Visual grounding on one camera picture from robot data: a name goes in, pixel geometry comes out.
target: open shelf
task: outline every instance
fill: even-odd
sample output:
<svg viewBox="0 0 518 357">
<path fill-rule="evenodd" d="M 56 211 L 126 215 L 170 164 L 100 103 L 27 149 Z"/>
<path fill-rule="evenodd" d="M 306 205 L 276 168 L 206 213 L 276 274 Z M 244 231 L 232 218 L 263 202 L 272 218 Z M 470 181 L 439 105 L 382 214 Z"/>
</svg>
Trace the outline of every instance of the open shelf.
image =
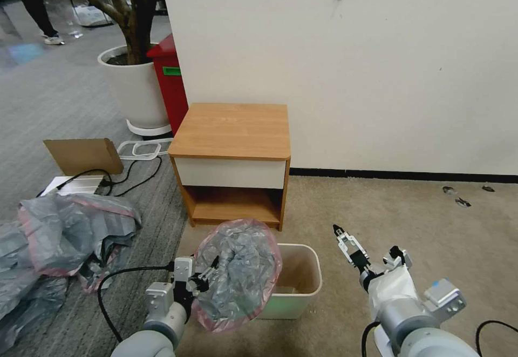
<svg viewBox="0 0 518 357">
<path fill-rule="evenodd" d="M 199 224 L 218 224 L 238 218 L 255 218 L 270 227 L 280 223 L 282 190 L 184 186 L 192 218 Z"/>
</svg>

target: pink plastic bag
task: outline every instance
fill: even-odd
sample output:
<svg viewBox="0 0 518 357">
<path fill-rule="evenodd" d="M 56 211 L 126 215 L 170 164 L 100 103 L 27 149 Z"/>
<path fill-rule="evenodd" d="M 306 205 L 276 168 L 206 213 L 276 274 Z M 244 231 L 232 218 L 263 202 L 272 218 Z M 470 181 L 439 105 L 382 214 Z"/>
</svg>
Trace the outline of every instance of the pink plastic bag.
<svg viewBox="0 0 518 357">
<path fill-rule="evenodd" d="M 219 225 L 195 253 L 202 272 L 219 256 L 209 290 L 193 303 L 193 313 L 211 332 L 234 330 L 264 309 L 281 273 L 282 258 L 274 235 L 255 219 Z"/>
</svg>

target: soil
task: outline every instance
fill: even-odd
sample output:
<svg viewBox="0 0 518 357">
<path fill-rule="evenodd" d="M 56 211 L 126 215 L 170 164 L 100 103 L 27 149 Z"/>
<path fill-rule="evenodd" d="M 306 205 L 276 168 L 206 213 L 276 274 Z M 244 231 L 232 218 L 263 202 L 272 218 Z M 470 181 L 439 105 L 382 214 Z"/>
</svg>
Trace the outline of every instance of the soil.
<svg viewBox="0 0 518 357">
<path fill-rule="evenodd" d="M 153 60 L 148 57 L 144 64 L 150 63 L 152 61 Z M 106 64 L 109 64 L 109 65 L 128 65 L 128 55 L 123 53 L 122 55 L 117 55 L 117 56 L 110 57 L 106 61 Z"/>
</svg>

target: wooden nightstand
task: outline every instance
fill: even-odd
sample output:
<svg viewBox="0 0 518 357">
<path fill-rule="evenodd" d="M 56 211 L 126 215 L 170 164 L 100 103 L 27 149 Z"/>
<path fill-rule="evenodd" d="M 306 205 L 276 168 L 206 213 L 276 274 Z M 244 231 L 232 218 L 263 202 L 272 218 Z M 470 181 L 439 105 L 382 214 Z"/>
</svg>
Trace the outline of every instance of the wooden nightstand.
<svg viewBox="0 0 518 357">
<path fill-rule="evenodd" d="M 282 229 L 286 105 L 193 103 L 168 152 L 193 226 L 255 218 Z"/>
</svg>

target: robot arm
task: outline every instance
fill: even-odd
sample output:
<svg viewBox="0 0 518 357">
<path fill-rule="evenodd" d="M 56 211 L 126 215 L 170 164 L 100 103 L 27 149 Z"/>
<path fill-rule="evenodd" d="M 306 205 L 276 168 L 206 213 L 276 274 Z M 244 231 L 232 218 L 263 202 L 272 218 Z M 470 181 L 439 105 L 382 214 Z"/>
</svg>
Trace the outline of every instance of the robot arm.
<svg viewBox="0 0 518 357">
<path fill-rule="evenodd" d="M 383 266 L 373 265 L 358 240 L 333 226 L 338 247 L 358 268 L 360 284 L 369 294 L 374 331 L 383 357 L 477 357 L 460 338 L 440 329 L 440 324 L 466 307 L 462 293 L 447 279 L 436 281 L 422 301 L 408 272 L 412 262 L 405 250 L 393 246 Z"/>
<path fill-rule="evenodd" d="M 118 344 L 112 357 L 174 357 L 191 304 L 200 292 L 208 290 L 218 262 L 216 257 L 205 271 L 194 273 L 193 257 L 177 257 L 173 282 L 154 282 L 146 289 L 148 315 L 144 330 Z"/>
</svg>

